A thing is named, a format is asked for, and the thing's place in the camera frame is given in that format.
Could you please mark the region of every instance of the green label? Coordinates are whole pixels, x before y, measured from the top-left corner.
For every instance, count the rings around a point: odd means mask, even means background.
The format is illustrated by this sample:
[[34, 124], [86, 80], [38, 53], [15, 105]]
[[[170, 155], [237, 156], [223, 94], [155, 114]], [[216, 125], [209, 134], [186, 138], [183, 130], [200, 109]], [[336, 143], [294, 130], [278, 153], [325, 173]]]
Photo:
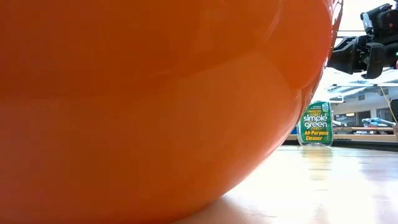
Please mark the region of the green label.
[[329, 102], [317, 102], [308, 106], [300, 120], [303, 142], [329, 144], [333, 140], [331, 108]]

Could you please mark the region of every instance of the orange exercise ball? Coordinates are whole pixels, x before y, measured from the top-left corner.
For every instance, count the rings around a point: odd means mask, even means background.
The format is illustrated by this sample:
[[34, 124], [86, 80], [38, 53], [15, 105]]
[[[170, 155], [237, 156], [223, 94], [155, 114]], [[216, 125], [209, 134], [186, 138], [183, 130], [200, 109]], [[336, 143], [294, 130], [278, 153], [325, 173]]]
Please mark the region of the orange exercise ball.
[[0, 223], [167, 223], [310, 100], [337, 0], [3, 0]]

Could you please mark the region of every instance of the wooden table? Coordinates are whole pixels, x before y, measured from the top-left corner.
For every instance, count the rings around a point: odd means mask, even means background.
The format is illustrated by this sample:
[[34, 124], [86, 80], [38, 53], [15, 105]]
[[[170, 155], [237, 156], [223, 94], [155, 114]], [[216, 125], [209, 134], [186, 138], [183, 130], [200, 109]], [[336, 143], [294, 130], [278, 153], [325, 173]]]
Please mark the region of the wooden table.
[[282, 146], [244, 182], [174, 224], [398, 223], [398, 153]]

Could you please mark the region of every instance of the cleaner bottle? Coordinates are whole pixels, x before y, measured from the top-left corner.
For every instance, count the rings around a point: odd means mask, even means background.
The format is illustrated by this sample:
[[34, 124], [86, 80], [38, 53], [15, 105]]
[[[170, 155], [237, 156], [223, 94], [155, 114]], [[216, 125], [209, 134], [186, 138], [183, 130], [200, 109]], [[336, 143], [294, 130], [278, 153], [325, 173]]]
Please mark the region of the cleaner bottle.
[[333, 143], [331, 106], [321, 83], [298, 122], [297, 139], [302, 146], [331, 146]]

